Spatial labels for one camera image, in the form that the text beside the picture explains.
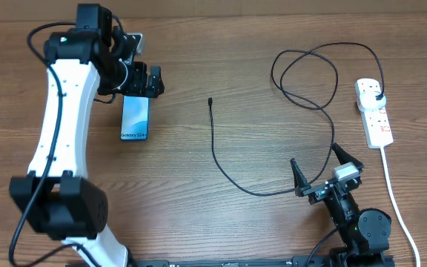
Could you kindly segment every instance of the white cable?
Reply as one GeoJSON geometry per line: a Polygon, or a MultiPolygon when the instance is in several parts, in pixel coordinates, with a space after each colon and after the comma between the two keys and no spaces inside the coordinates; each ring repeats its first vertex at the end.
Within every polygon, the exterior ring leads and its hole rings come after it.
{"type": "Polygon", "coordinates": [[[397,203],[394,200],[394,195],[393,195],[393,191],[391,189],[391,183],[390,183],[390,174],[388,174],[388,164],[386,163],[385,149],[383,146],[380,147],[380,153],[382,154],[383,170],[385,171],[386,187],[388,188],[388,193],[390,194],[391,204],[393,205],[394,212],[397,214],[398,222],[400,222],[401,228],[403,228],[403,231],[405,232],[406,237],[408,238],[409,243],[411,244],[411,247],[413,248],[414,258],[416,259],[416,267],[421,267],[420,253],[418,252],[418,247],[416,247],[416,244],[413,241],[413,237],[411,237],[411,234],[409,233],[408,229],[406,228],[406,225],[403,222],[403,218],[401,217],[400,211],[398,211],[397,203]]]}

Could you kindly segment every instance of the wooden table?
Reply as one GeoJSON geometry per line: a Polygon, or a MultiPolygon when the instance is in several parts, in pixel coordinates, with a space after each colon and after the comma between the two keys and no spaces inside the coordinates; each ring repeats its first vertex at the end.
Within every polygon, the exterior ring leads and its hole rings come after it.
{"type": "MultiPolygon", "coordinates": [[[[427,266],[427,14],[123,22],[129,31],[145,34],[139,60],[162,66],[165,94],[151,102],[147,142],[119,141],[121,98],[113,105],[94,103],[87,163],[90,181],[107,193],[111,229],[136,259],[286,258],[310,252],[333,228],[324,205],[310,206],[294,194],[252,197],[230,184],[212,159],[207,98],[213,97],[216,152],[225,171],[252,191],[291,188],[289,159],[296,158],[311,179],[322,167],[331,129],[320,112],[292,105],[274,88],[271,63],[284,49],[349,41],[372,47],[383,64],[395,139],[386,149],[391,181],[427,266]]],[[[8,195],[9,181],[26,173],[45,106],[45,69],[25,43],[38,25],[0,23],[0,266],[7,266],[7,247],[21,215],[8,195]]],[[[35,38],[38,47],[50,32],[35,38]]],[[[413,266],[388,198],[380,152],[367,148],[355,103],[355,81],[378,79],[377,66],[360,47],[327,47],[320,53],[339,69],[339,90],[326,108],[336,141],[365,163],[354,198],[361,208],[379,208],[393,217],[387,254],[398,266],[413,266]]],[[[278,70],[293,58],[281,60],[278,70]]],[[[334,72],[322,60],[304,59],[285,83],[286,89],[325,103],[334,72]]],[[[336,166],[333,156],[322,181],[336,166]]],[[[16,259],[33,260],[57,245],[26,225],[16,259]]],[[[320,254],[340,245],[335,236],[320,254]]],[[[46,266],[77,259],[64,251],[46,266]]]]}

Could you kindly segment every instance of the extension cord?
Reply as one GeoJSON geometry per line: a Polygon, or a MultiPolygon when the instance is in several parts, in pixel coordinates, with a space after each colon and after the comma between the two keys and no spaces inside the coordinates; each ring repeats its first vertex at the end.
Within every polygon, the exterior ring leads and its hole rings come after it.
{"type": "Polygon", "coordinates": [[[393,142],[393,136],[391,135],[390,122],[385,109],[386,100],[370,100],[370,95],[376,92],[380,92],[380,83],[374,79],[359,79],[355,83],[355,92],[357,94],[357,105],[362,115],[363,130],[365,131],[365,137],[369,148],[379,148],[382,155],[383,170],[385,172],[386,186],[388,188],[388,194],[390,195],[391,204],[397,214],[398,222],[400,223],[406,237],[413,248],[414,257],[416,259],[416,267],[421,267],[420,253],[416,244],[413,241],[413,237],[406,228],[403,218],[401,217],[400,211],[398,210],[397,203],[395,201],[393,190],[390,183],[390,175],[388,173],[388,164],[385,157],[385,146],[390,145],[393,142]],[[367,99],[366,107],[363,107],[363,100],[367,99]]]}

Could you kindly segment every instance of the cable plug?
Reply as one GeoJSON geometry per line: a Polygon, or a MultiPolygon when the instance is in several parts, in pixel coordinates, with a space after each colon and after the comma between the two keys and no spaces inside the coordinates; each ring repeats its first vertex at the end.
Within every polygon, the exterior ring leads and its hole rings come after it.
{"type": "Polygon", "coordinates": [[[377,80],[359,79],[355,83],[355,91],[357,93],[357,105],[362,112],[384,108],[386,105],[386,96],[381,99],[377,98],[382,93],[380,83],[377,80]]]}

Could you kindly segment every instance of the wooden surface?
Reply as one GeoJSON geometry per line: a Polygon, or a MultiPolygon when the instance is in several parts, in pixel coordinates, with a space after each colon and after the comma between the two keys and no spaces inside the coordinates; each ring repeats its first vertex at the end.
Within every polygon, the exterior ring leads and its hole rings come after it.
{"type": "Polygon", "coordinates": [[[100,3],[125,19],[427,12],[427,0],[0,0],[0,22],[72,20],[77,3],[100,3]]]}
{"type": "MultiPolygon", "coordinates": [[[[90,181],[107,193],[109,226],[136,259],[226,260],[308,254],[333,225],[322,203],[293,194],[252,197],[232,186],[214,164],[207,98],[213,97],[216,152],[223,168],[257,192],[293,186],[289,159],[310,179],[322,167],[330,125],[319,112],[292,105],[268,74],[284,49],[326,42],[372,47],[385,71],[388,115],[395,143],[386,148],[403,219],[427,266],[427,14],[269,16],[218,19],[124,20],[143,32],[149,64],[161,65],[165,94],[151,102],[147,142],[120,142],[122,101],[94,103],[87,144],[90,181]]],[[[0,24],[0,266],[20,212],[7,189],[24,175],[42,125],[46,76],[25,44],[39,23],[0,24]]],[[[36,37],[41,47],[49,32],[36,37]]],[[[359,47],[327,47],[340,86],[327,107],[336,141],[365,163],[353,192],[361,208],[393,217],[390,250],[398,266],[413,254],[388,198],[380,152],[367,148],[355,103],[358,78],[379,78],[371,55],[359,47]]],[[[283,69],[292,56],[278,64],[283,69]]],[[[325,103],[334,72],[319,59],[291,69],[287,89],[325,103]]],[[[338,165],[333,159],[322,177],[338,165]]],[[[28,225],[16,259],[33,260],[59,245],[28,225]]],[[[320,253],[340,246],[335,236],[320,253]]],[[[77,260],[72,251],[46,266],[77,260]]]]}

